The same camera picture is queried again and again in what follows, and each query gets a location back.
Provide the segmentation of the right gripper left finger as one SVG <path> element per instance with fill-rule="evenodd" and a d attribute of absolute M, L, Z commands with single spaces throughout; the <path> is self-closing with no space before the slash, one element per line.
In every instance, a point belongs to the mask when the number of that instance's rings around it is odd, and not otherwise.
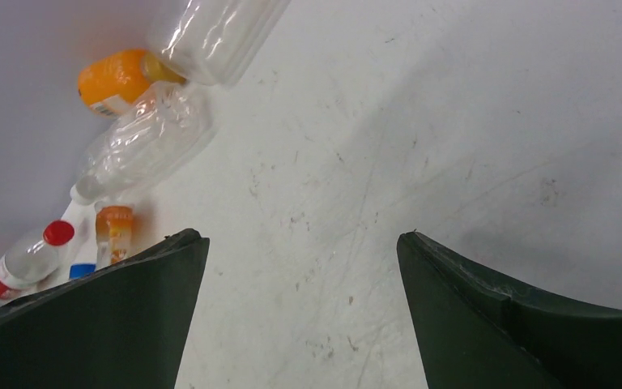
<path fill-rule="evenodd" d="M 0 388 L 172 388 L 210 241 L 185 229 L 0 306 Z"/>

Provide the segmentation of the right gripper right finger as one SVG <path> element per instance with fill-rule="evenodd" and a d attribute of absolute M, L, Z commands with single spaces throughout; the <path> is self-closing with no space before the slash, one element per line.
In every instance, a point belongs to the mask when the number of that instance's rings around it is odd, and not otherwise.
<path fill-rule="evenodd" d="M 622 388 L 622 310 L 478 264 L 418 232 L 398 264 L 431 388 Z"/>

